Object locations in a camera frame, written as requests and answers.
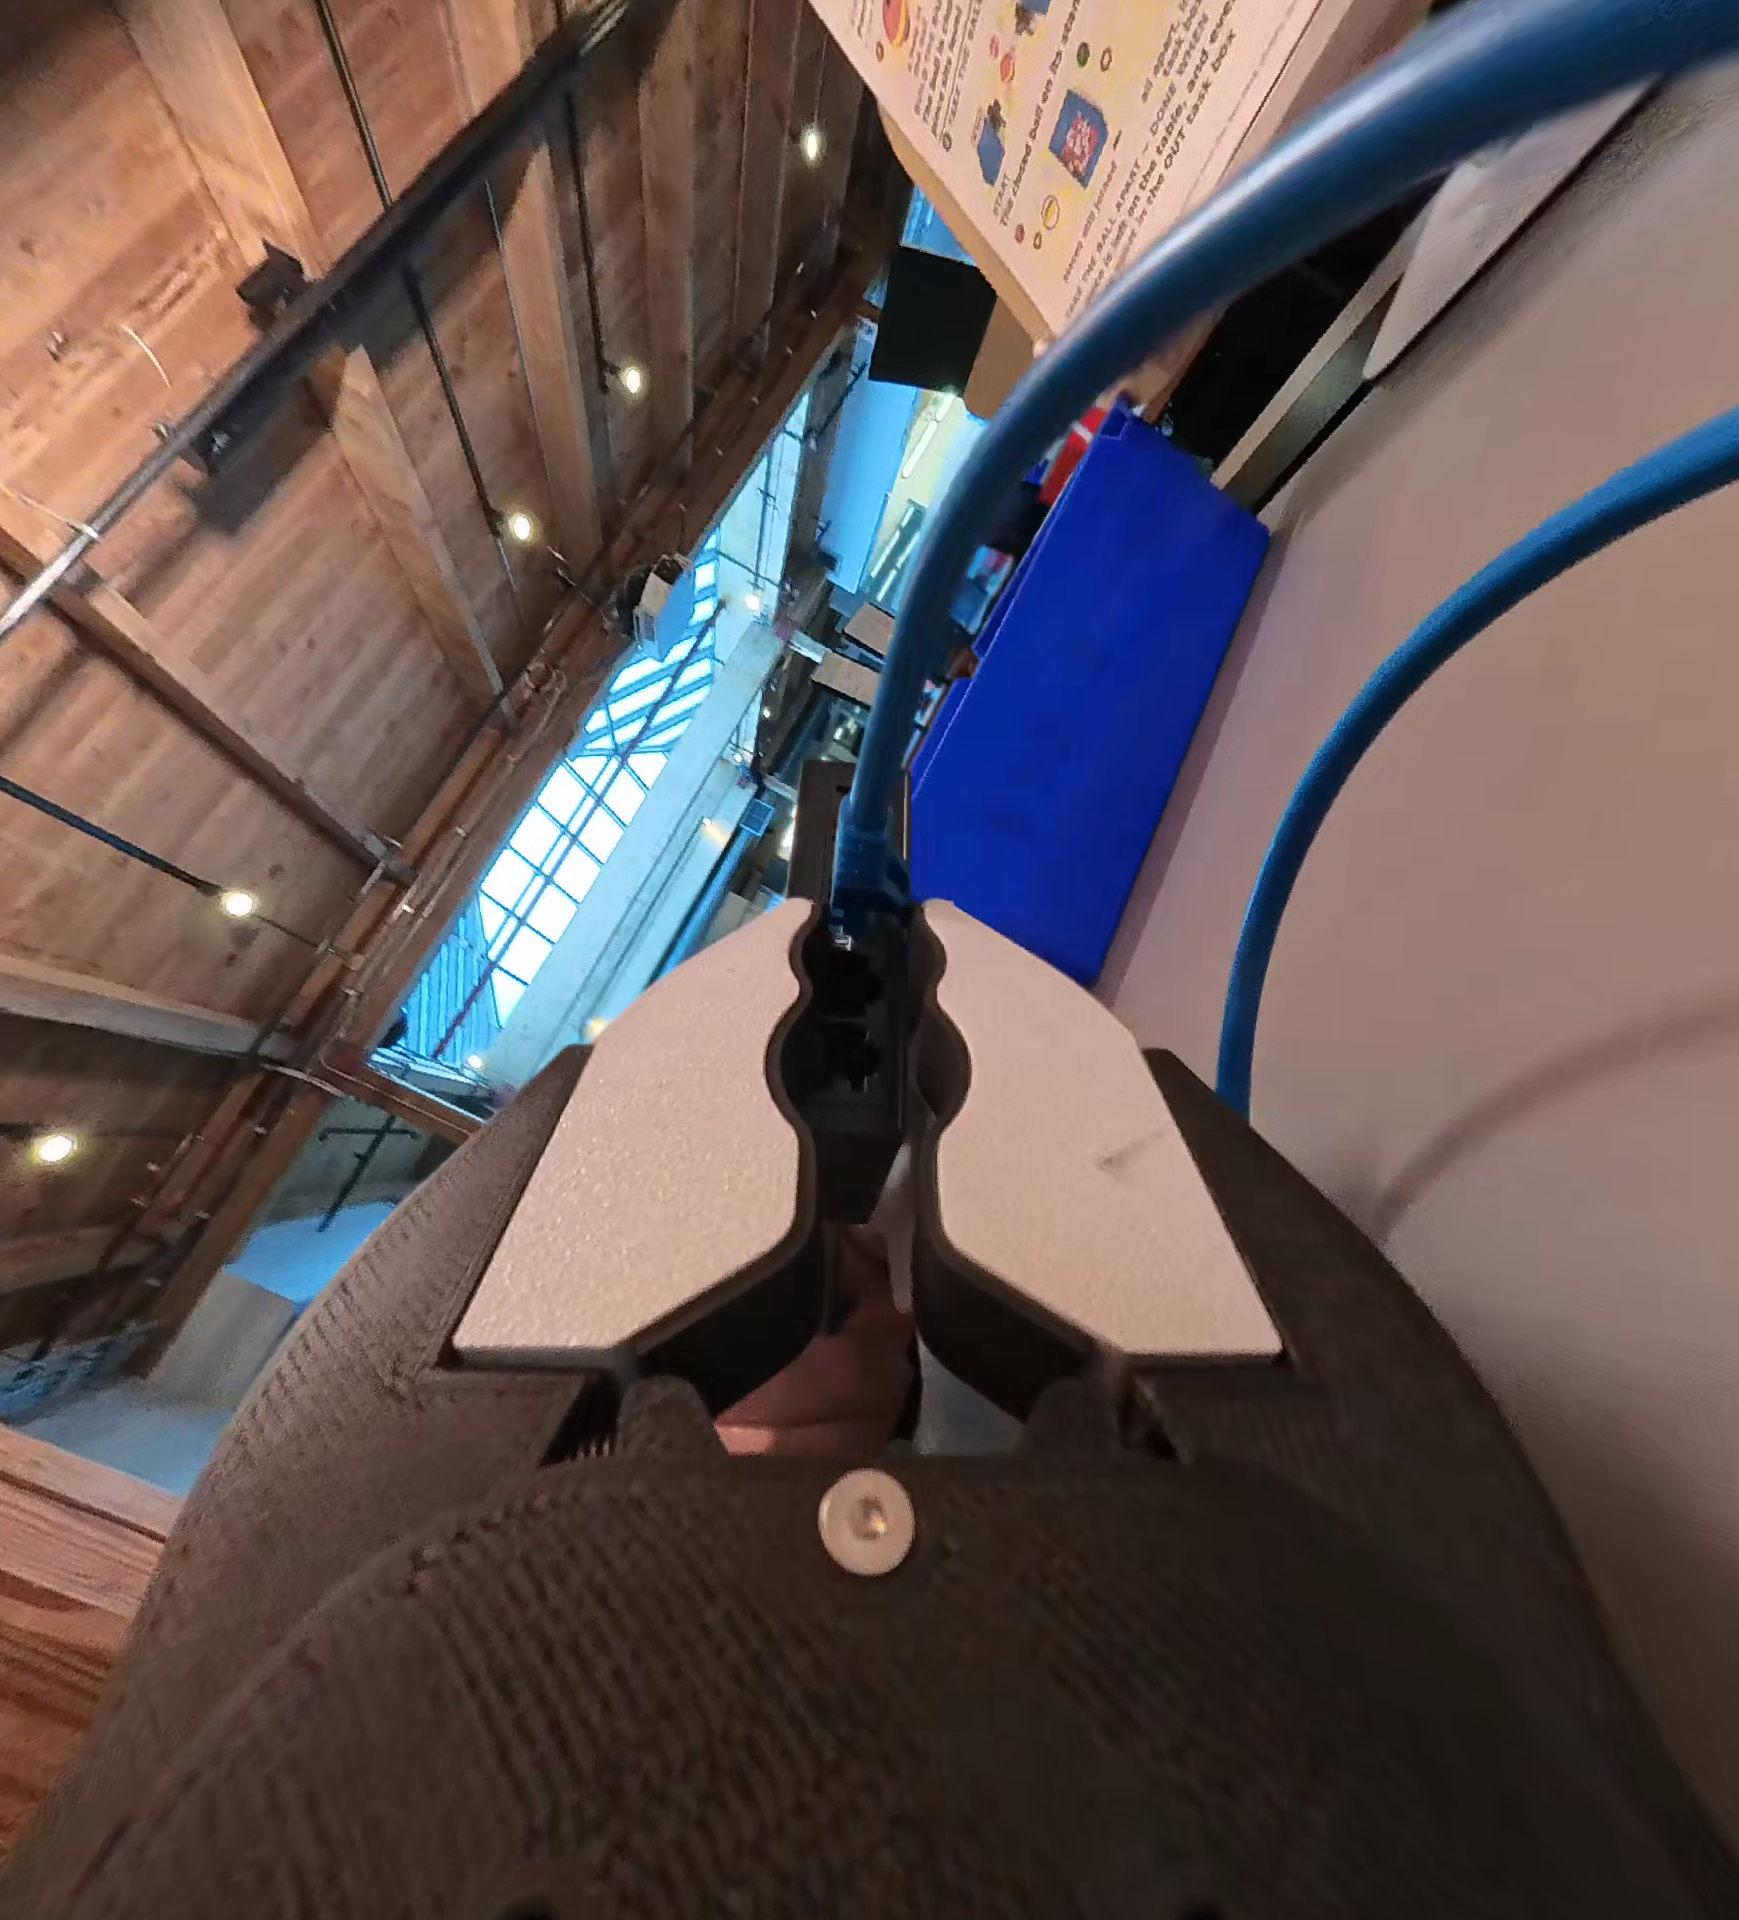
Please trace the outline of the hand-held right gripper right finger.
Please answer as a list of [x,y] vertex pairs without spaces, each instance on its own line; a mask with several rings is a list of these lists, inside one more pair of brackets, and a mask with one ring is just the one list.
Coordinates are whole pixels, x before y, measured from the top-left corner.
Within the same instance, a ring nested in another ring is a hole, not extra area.
[[1131,1032],[963,909],[915,936],[914,1310],[1023,1422],[1062,1383],[1261,1369],[1286,1343]]

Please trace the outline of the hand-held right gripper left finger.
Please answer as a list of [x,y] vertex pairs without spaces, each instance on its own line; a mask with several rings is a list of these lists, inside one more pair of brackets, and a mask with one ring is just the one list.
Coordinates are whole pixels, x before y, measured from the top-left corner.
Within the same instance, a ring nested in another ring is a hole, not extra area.
[[650,987],[592,1045],[452,1332],[492,1369],[765,1377],[821,1279],[808,1129],[782,1040],[809,1003],[812,903]]

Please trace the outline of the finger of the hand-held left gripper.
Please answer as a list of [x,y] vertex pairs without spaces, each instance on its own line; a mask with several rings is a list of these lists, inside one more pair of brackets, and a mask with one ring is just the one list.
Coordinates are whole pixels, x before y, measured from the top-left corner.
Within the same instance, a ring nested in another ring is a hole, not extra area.
[[873,1211],[873,1232],[890,1296],[900,1313],[914,1313],[915,1184],[911,1153],[896,1153]]

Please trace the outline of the black network switch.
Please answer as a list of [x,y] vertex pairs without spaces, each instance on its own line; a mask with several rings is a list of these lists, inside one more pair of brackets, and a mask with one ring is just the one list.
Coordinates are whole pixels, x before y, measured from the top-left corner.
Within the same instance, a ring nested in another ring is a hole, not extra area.
[[793,964],[805,984],[782,1054],[786,1094],[805,1124],[820,1213],[865,1223],[909,1118],[911,955],[900,918],[843,922],[831,903],[834,842],[854,784],[843,760],[800,770],[787,903],[812,909]]

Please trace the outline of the person's left hand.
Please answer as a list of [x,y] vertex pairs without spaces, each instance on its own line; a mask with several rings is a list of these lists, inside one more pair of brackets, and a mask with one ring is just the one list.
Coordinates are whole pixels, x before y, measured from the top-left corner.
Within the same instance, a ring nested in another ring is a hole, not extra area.
[[828,1302],[803,1352],[713,1425],[733,1455],[842,1457],[896,1438],[919,1385],[914,1319],[882,1227],[825,1229]]

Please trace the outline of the blue plastic bin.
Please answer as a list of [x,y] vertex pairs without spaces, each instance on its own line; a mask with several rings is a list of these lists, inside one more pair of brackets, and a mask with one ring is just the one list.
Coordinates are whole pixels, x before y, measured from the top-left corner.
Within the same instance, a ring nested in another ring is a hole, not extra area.
[[1101,420],[915,756],[918,900],[1096,987],[1268,546],[1156,428]]

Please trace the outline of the white ceiling unit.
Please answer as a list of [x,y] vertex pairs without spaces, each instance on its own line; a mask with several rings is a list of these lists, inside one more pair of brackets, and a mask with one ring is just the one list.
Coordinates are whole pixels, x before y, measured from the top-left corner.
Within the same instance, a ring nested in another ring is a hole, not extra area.
[[650,652],[655,645],[668,605],[688,573],[688,556],[666,553],[623,576],[610,598],[607,614],[625,647]]

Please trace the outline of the black hanging monitor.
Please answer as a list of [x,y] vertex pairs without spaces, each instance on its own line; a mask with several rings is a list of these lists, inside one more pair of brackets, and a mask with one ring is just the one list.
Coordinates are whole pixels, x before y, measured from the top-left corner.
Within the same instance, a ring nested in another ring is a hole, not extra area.
[[961,397],[995,311],[975,262],[900,244],[890,255],[868,380]]

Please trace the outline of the printed instruction board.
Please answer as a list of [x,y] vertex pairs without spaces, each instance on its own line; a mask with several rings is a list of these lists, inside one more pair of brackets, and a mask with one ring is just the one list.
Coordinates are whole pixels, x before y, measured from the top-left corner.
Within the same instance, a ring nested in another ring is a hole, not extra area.
[[1101,291],[1427,2],[818,2],[1028,337]]

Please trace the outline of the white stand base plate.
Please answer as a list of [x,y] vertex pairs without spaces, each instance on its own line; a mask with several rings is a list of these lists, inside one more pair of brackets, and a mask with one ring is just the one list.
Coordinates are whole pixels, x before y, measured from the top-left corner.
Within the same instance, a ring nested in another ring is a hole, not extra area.
[[1457,165],[1409,232],[1402,271],[1362,366],[1384,375],[1658,89],[1630,84]]

